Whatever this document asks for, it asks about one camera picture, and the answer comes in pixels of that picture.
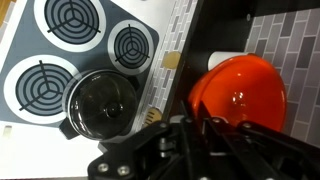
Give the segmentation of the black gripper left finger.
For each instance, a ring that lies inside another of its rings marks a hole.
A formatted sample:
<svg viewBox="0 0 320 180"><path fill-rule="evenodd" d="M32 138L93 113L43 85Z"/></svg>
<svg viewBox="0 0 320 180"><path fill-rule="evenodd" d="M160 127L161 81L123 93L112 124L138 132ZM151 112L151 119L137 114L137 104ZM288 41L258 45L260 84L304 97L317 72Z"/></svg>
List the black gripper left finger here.
<svg viewBox="0 0 320 180"><path fill-rule="evenodd" d="M88 180L201 180L208 178L208 151L183 101L180 113L155 122L93 160Z"/></svg>

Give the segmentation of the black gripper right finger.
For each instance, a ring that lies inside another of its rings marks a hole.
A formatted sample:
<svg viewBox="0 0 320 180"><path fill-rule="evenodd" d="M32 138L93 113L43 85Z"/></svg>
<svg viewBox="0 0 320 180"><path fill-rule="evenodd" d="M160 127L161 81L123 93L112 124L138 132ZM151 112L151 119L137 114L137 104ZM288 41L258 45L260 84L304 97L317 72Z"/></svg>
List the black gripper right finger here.
<svg viewBox="0 0 320 180"><path fill-rule="evenodd" d="M209 152L227 161L226 171L249 180L320 180L320 149L281 132L242 121L232 126L200 103Z"/></svg>

